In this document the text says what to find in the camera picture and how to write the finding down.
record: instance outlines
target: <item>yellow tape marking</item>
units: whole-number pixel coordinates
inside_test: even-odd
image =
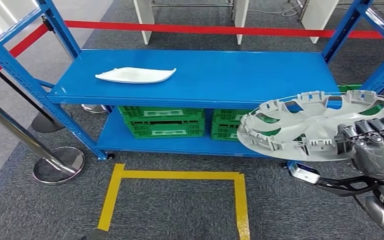
[[[111,218],[113,217],[114,207],[116,206],[117,194],[119,193],[124,169],[124,164],[117,163],[114,166],[108,190],[106,191],[105,202],[103,203],[102,212],[100,214],[98,229],[107,232],[110,230]]]
[[[106,192],[105,202],[98,223],[98,229],[109,231],[111,218],[116,206],[122,178],[125,179],[184,179],[184,180],[233,180],[234,200],[236,208],[236,227],[240,240],[250,240],[248,222],[247,192],[245,176],[239,172],[214,171],[136,171],[124,170],[125,165],[117,163],[114,166],[111,180]]]
[[[250,225],[248,222],[247,191],[245,176],[239,174],[234,179],[234,202],[236,205],[236,226],[240,240],[250,240]]]
[[[234,180],[239,172],[214,171],[124,171],[124,179]]]

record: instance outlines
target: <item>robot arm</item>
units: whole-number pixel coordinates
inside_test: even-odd
[[[346,152],[363,175],[346,179],[324,178],[308,166],[290,161],[292,176],[339,196],[354,196],[373,191],[365,199],[367,213],[384,229],[384,118],[360,120],[355,126],[338,126],[338,151]],[[351,184],[365,183],[355,188]]]

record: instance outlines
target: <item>plastic crate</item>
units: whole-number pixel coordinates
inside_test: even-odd
[[[211,139],[222,141],[239,141],[237,136],[239,124],[213,122]]]
[[[125,121],[161,121],[188,120],[190,118],[203,119],[202,108],[159,107],[159,106],[118,106]]]
[[[253,109],[214,109],[213,122],[237,124],[243,115],[252,112]]]
[[[203,118],[176,121],[127,121],[125,124],[137,139],[202,137],[205,131]]]
[[[360,112],[360,114],[365,116],[375,115],[379,113],[379,111],[382,110],[383,108],[384,108],[384,105],[376,105],[370,109]]]
[[[361,84],[338,85],[340,93],[346,93],[349,90],[358,90],[361,86],[362,86]]]

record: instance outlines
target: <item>blue shelf board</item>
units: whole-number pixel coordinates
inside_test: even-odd
[[[177,71],[151,84],[95,78],[122,67]],[[339,92],[321,53],[87,49],[47,98],[63,104],[253,109],[309,91]]]
[[[207,131],[203,137],[136,139],[124,124],[120,111],[115,110],[106,121],[97,147],[107,151],[267,158],[246,148],[240,142],[212,140],[208,131],[211,127],[211,118],[206,120]]]

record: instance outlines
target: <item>curved white object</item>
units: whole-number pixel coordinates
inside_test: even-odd
[[[371,115],[362,114],[377,106],[383,108]],[[349,126],[355,121],[383,117],[384,96],[373,91],[304,92],[260,104],[242,117],[237,138],[247,148],[275,158],[310,162],[345,160],[348,159],[345,153],[337,154],[337,144],[342,141],[335,138],[338,125]]]
[[[153,84],[170,78],[176,72],[173,70],[156,70],[137,67],[114,68],[111,71],[95,75],[105,81],[124,84]]]

